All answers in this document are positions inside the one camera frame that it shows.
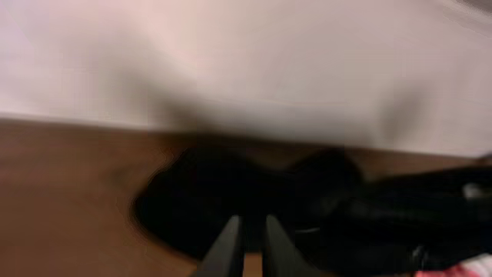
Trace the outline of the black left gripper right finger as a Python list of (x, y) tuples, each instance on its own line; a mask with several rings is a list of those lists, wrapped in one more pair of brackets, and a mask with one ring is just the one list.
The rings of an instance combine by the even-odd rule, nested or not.
[(309, 265), (273, 215), (265, 222), (262, 274), (264, 277), (319, 277), (319, 270)]

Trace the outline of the black sparkly cardigan pearl buttons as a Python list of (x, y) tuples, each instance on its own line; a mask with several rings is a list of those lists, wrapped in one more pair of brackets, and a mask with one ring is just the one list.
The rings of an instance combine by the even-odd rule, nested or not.
[(232, 216), (245, 248), (261, 249), (275, 216), (306, 259), (341, 275), (441, 270), (491, 251), (488, 167), (399, 175), (366, 182), (337, 149), (284, 169), (229, 149), (184, 150), (134, 203), (139, 223), (167, 245), (204, 258)]

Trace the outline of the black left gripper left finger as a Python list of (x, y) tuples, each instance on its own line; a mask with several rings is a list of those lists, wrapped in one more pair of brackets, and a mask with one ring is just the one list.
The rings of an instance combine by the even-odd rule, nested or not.
[(191, 277), (242, 277), (242, 232), (241, 217), (232, 216)]

